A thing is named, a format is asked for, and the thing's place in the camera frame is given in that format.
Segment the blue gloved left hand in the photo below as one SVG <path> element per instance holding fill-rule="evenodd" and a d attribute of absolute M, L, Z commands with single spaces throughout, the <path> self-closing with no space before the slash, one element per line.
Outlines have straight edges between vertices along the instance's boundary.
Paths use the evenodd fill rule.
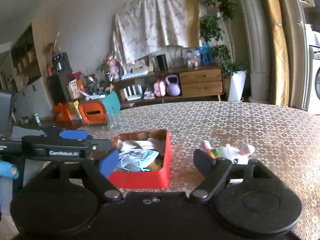
<path fill-rule="evenodd" d="M 13 181 L 19 178 L 19 171 L 14 164 L 2 160 L 0 167 L 1 214 L 11 216 L 10 204 L 13 195 Z"/>

